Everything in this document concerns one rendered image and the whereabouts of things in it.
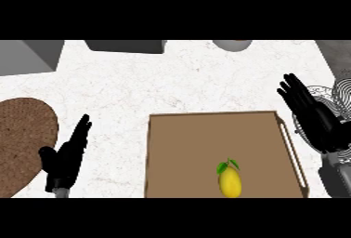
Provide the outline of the grey round bowl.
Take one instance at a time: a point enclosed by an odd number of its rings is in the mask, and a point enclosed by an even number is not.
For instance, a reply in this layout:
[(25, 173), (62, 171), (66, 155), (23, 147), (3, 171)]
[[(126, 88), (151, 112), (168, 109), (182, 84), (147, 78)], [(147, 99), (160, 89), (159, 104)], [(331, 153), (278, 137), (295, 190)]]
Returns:
[(250, 40), (213, 40), (212, 43), (219, 49), (228, 52), (238, 52), (238, 51), (243, 51), (249, 47), (252, 41)]

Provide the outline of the yellow lemon with green leaves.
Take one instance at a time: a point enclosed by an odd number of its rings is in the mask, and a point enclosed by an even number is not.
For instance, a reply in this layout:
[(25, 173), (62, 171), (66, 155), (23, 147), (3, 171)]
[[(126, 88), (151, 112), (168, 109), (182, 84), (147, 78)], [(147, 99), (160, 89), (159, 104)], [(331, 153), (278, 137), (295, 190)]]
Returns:
[(241, 195), (241, 178), (237, 162), (228, 158), (216, 165), (219, 191), (227, 198), (237, 198)]

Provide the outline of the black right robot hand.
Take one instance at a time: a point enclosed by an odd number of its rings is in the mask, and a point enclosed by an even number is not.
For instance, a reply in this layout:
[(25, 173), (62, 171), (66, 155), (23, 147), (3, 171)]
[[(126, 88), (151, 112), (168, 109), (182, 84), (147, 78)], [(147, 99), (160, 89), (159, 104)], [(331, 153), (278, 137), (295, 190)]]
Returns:
[(339, 152), (351, 145), (351, 122), (340, 123), (325, 105), (314, 99), (293, 73), (283, 76), (278, 94), (296, 116), (312, 147), (321, 152)]

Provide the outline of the brown round woven placemat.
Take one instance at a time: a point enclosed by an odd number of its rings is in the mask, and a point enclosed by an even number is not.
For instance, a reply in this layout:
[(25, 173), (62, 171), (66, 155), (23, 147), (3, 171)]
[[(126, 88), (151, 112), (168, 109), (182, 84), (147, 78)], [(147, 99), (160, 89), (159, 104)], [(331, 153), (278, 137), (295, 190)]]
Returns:
[(0, 101), (0, 198), (10, 198), (41, 170), (38, 150), (57, 140), (57, 116), (33, 98)]

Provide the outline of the grey box appliance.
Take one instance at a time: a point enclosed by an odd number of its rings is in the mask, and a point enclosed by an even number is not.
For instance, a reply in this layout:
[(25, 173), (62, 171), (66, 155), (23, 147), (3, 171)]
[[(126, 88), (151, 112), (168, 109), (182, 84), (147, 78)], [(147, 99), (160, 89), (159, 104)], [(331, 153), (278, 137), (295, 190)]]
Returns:
[(56, 71), (63, 40), (0, 40), (0, 76)]

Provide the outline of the dark grey speckled slab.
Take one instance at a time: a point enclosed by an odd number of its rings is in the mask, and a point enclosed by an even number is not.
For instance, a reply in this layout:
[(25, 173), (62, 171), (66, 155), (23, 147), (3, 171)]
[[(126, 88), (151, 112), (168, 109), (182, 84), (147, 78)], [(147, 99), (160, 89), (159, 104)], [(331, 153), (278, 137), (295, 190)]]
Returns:
[(317, 40), (315, 43), (334, 78), (351, 78), (351, 40)]

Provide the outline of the brown wooden tray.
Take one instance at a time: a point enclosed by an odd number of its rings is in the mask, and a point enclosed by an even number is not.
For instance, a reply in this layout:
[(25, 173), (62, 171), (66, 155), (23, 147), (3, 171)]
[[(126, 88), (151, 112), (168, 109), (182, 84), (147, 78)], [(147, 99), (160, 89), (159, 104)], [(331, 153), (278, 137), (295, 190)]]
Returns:
[(305, 198), (308, 184), (272, 111), (151, 114), (144, 197), (216, 197), (216, 166), (238, 165), (243, 198)]

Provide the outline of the dark grey flat appliance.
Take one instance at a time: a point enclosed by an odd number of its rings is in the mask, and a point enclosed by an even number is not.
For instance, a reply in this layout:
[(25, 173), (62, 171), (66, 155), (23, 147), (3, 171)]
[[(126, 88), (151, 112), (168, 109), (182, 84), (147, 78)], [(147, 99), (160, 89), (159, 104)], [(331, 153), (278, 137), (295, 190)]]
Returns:
[(162, 54), (165, 40), (87, 40), (87, 47), (92, 51)]

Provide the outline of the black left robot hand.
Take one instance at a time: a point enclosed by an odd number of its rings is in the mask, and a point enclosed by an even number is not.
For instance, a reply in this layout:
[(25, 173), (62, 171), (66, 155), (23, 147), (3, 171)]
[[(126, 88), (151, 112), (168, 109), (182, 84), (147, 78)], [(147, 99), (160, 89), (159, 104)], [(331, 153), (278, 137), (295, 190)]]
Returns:
[(88, 145), (90, 127), (91, 122), (88, 120), (88, 115), (84, 114), (72, 131), (70, 138), (62, 144), (59, 151), (48, 146), (41, 147), (38, 150), (41, 167), (47, 172), (45, 192), (53, 193), (53, 190), (57, 188), (70, 189), (75, 183), (84, 150)]

